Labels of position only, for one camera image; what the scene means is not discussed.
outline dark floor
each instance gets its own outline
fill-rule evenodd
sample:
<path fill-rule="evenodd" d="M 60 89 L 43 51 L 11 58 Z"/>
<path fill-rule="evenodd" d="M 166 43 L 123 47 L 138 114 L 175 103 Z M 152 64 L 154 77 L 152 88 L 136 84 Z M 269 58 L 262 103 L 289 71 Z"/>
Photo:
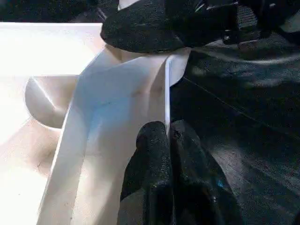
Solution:
<path fill-rule="evenodd" d="M 245 224 L 291 225 L 300 211 L 299 86 L 245 89 L 216 74 L 199 76 L 195 64 L 192 54 L 171 89 L 172 121 L 193 126 L 221 165 Z"/>

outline black fabric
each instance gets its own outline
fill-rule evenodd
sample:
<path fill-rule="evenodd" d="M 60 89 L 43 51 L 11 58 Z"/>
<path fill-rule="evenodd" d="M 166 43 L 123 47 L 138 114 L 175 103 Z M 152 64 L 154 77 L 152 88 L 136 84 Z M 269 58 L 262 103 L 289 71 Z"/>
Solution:
<path fill-rule="evenodd" d="M 2 0 L 0 22 L 102 23 L 119 0 Z"/>
<path fill-rule="evenodd" d="M 149 123 L 140 130 L 120 199 L 120 208 L 126 213 L 119 211 L 119 225 L 130 225 L 129 221 L 135 221 L 132 225 L 174 224 L 170 147 L 163 123 Z"/>
<path fill-rule="evenodd" d="M 291 50 L 273 44 L 247 56 L 267 62 L 269 53 Z M 300 212 L 299 65 L 268 70 L 267 63 L 212 58 L 191 53 L 183 79 L 171 87 L 171 120 L 193 126 L 225 173 L 245 224 L 291 225 Z"/>
<path fill-rule="evenodd" d="M 243 224 L 222 169 L 193 129 L 175 122 L 169 141 L 160 122 L 139 132 L 125 171 L 118 225 Z"/>
<path fill-rule="evenodd" d="M 229 38 L 228 43 L 243 42 L 246 39 L 237 38 L 245 34 L 245 30 L 237 32 L 238 3 L 237 0 L 140 0 L 109 17 L 101 37 L 109 45 L 138 53 L 201 47 L 225 37 Z M 279 29 L 300 9 L 299 1 L 245 0 L 240 4 L 250 6 L 256 14 L 257 29 L 261 32 L 254 39 L 268 37 L 274 31 L 299 43 L 299 35 Z"/>

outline gloved hand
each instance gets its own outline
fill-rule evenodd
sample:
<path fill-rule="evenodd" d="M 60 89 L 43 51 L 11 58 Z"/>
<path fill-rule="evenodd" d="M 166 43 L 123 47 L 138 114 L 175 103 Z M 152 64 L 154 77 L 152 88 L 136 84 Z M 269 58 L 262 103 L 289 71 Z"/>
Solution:
<path fill-rule="evenodd" d="M 109 17 L 101 37 L 139 53 L 200 47 L 218 39 L 238 44 L 271 31 L 300 44 L 297 32 L 281 28 L 299 9 L 298 0 L 140 0 Z"/>
<path fill-rule="evenodd" d="M 221 167 L 183 121 L 146 124 L 126 171 L 118 225 L 241 225 Z"/>

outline white plastic tray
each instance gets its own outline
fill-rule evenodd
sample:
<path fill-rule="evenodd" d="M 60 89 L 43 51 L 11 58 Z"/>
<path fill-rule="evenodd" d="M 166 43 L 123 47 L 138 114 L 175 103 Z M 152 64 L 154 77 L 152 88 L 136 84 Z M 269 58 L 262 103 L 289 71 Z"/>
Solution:
<path fill-rule="evenodd" d="M 188 50 L 167 57 L 139 57 L 114 66 L 119 61 L 104 50 L 84 70 L 37 224 L 116 224 L 123 174 L 139 129 L 149 121 L 170 124 L 169 74 L 182 77 Z"/>

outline black glove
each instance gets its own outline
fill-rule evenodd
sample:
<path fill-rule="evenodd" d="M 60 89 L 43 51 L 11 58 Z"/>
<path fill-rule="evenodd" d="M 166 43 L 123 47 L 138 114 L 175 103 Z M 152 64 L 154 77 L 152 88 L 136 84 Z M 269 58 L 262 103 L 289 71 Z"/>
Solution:
<path fill-rule="evenodd" d="M 118 225 L 241 225 L 224 173 L 183 121 L 146 124 L 124 177 Z"/>

